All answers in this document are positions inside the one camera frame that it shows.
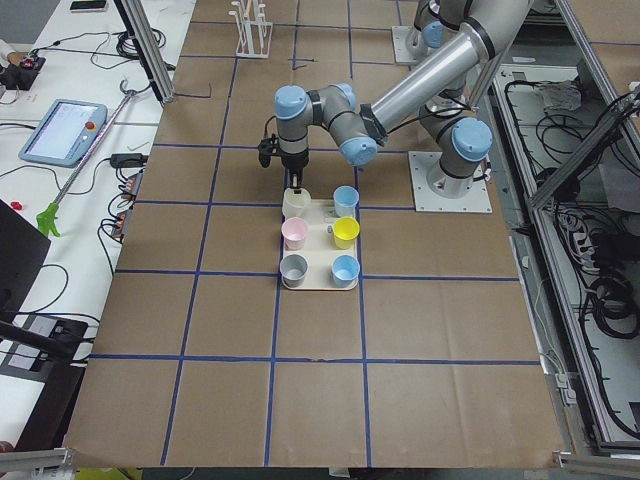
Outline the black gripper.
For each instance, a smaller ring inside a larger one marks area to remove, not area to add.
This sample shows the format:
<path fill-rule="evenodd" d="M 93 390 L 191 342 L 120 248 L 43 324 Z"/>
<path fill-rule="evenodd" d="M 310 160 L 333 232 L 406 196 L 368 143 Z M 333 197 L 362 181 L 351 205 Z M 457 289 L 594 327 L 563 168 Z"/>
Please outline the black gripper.
<path fill-rule="evenodd" d="M 309 150 L 305 149 L 297 153 L 280 151 L 281 163 L 288 172 L 288 187 L 294 189 L 295 194 L 302 190 L 302 174 L 309 163 Z"/>

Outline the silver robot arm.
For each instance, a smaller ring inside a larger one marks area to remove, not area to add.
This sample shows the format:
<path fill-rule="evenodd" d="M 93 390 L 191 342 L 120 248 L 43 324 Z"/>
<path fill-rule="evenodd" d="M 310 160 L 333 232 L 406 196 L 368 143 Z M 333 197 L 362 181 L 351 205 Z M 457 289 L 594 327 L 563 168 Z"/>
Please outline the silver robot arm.
<path fill-rule="evenodd" d="M 469 70 L 505 52 L 529 9 L 527 1 L 439 2 L 441 46 L 372 104 L 357 106 L 353 89 L 344 83 L 309 91 L 298 85 L 279 88 L 274 97 L 277 131 L 258 146 L 261 166 L 280 158 L 289 186 L 299 188 L 309 162 L 311 126 L 324 128 L 354 167 L 369 163 L 410 114 L 416 113 L 425 127 L 433 126 L 435 114 L 428 102 L 454 91 Z"/>
<path fill-rule="evenodd" d="M 419 0 L 414 15 L 416 45 L 420 45 L 426 55 L 441 47 L 444 25 L 440 20 L 440 0 Z"/>

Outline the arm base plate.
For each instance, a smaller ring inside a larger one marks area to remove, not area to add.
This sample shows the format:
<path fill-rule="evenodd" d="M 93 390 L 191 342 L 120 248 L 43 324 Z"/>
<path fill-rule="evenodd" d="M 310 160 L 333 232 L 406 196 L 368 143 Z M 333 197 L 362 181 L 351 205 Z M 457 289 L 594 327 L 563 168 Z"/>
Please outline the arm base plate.
<path fill-rule="evenodd" d="M 471 176 L 458 179 L 441 168 L 440 152 L 410 151 L 409 171 L 414 208 L 419 213 L 491 214 L 493 212 L 482 163 Z"/>
<path fill-rule="evenodd" d="M 421 32 L 414 26 L 392 26 L 391 38 L 396 64 L 416 65 L 428 56 Z"/>

